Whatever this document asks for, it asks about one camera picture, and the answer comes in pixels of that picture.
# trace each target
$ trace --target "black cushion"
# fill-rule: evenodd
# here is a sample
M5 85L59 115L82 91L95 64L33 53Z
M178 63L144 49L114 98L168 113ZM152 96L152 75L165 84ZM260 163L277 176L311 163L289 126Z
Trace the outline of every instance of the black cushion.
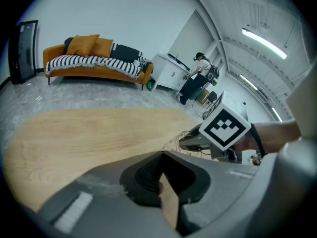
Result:
M65 44L65 54L67 53L69 44L71 43L71 41L72 41L73 39L74 39L74 37L69 37L68 39L66 39L66 40L64 41L64 44Z
M125 45L113 44L110 58L119 59L125 62L134 62L139 58L140 51L133 48L127 47Z

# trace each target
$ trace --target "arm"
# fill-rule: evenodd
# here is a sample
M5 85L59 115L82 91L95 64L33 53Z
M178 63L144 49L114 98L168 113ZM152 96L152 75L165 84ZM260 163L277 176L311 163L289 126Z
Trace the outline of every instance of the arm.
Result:
M196 69L193 71L192 74L189 75L189 78L191 78L192 76L196 75L198 73L198 71L200 70L201 67L196 67Z
M264 151L266 153L278 152L287 142L297 140L301 133L296 121L289 120L284 122L261 122L254 124ZM248 132L234 144L236 151L258 150L258 146Z

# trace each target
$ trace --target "fluorescent light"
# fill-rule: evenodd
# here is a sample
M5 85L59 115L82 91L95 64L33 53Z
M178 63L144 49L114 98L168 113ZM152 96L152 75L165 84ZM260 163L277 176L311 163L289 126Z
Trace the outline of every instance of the fluorescent light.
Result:
M258 90L258 89L256 88L256 86L255 86L254 84L252 84L249 80L247 80L242 74L240 74L240 77L241 77L244 81L246 81L249 85L251 85L254 89Z
M281 117L278 115L275 108L272 108L272 110L273 110L274 114L277 116L277 118L279 119L279 121L282 121Z
M287 58L287 54L283 50L279 49L277 46L275 46L271 42L268 42L267 40L263 39L262 37L256 35L255 33L252 33L249 30L242 28L242 34L262 43L264 46L268 47L270 50L272 50L277 55L279 55L282 59Z

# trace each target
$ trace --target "white cabinet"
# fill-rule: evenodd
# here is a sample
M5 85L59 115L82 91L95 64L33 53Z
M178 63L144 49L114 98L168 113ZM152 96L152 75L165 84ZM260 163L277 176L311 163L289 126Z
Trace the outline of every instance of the white cabinet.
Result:
M188 73L190 72L183 65L178 64L167 56L159 54L154 60L154 70L151 75L151 78L155 80L153 90L156 89L157 85L162 85L178 92L186 83L184 77Z

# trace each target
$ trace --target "wrist strap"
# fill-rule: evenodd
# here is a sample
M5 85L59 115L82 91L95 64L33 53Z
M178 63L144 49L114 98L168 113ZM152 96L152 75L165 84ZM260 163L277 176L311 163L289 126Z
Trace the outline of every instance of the wrist strap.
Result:
M260 153L261 153L261 157L263 159L263 157L265 156L265 151L264 151L264 148L262 146L262 142L260 140L260 136L257 132L257 129L255 128L255 126L253 125L253 123L251 124L251 129L250 129L250 133L252 135L252 137L254 138L255 142L257 143L258 145L258 148L260 150Z

